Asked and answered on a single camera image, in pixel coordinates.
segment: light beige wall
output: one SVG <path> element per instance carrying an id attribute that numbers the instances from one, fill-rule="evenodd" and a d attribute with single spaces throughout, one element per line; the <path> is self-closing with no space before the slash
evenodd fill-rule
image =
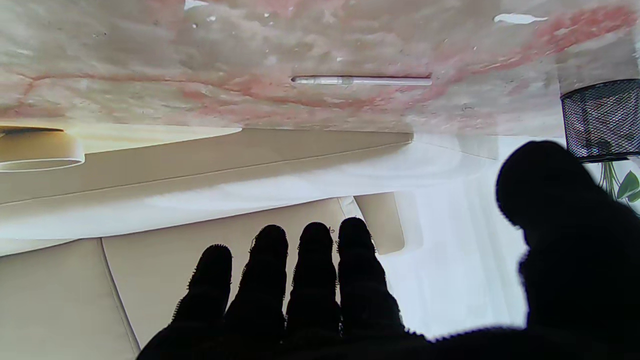
<path id="1" fill-rule="evenodd" d="M 0 204 L 408 143 L 411 134 L 245 129 L 86 156 L 83 165 L 0 174 Z"/>
<path id="2" fill-rule="evenodd" d="M 0 258 L 0 359 L 133 360 L 99 239 Z"/>

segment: white wall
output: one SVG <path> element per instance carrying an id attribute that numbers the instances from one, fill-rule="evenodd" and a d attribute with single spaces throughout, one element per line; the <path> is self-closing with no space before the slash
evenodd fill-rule
<path id="1" fill-rule="evenodd" d="M 494 138 L 500 161 L 481 175 L 397 193 L 407 248 L 380 261 L 411 330 L 442 336 L 524 325 L 517 274 L 524 240 L 498 210 L 494 189 L 502 161 L 529 140 Z"/>

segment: black mesh pencil holder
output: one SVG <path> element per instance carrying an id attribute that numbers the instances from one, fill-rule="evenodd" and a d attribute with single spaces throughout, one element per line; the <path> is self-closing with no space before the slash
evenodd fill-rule
<path id="1" fill-rule="evenodd" d="M 561 97 L 567 149 L 583 163 L 640 156 L 640 79 L 581 88 Z"/>

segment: green leaf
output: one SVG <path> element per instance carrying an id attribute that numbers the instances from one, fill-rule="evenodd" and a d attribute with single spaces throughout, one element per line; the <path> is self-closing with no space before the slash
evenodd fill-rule
<path id="1" fill-rule="evenodd" d="M 638 177 L 630 171 L 618 188 L 618 200 L 633 195 L 638 190 L 640 190 L 640 181 L 638 181 Z"/>
<path id="2" fill-rule="evenodd" d="M 629 202 L 636 202 L 640 200 L 640 192 L 635 192 L 627 197 Z"/>

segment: glove finger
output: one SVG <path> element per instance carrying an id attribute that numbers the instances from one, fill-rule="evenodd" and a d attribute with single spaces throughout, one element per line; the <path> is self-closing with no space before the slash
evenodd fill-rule
<path id="1" fill-rule="evenodd" d="M 220 336 L 229 301 L 231 262 L 231 251 L 224 245 L 212 245 L 202 253 L 171 323 L 147 343 L 139 360 L 184 359 Z"/>
<path id="2" fill-rule="evenodd" d="M 339 338 L 340 307 L 335 300 L 332 252 L 329 228 L 319 222 L 304 228 L 287 305 L 285 342 L 320 345 Z"/>
<path id="3" fill-rule="evenodd" d="M 365 222 L 349 218 L 338 235 L 338 280 L 345 336 L 404 332 L 396 299 L 387 290 L 385 271 Z"/>
<path id="4" fill-rule="evenodd" d="M 287 284 L 287 235 L 277 225 L 263 228 L 250 251 L 240 287 L 225 315 L 225 337 L 274 345 L 282 340 L 282 303 Z"/>

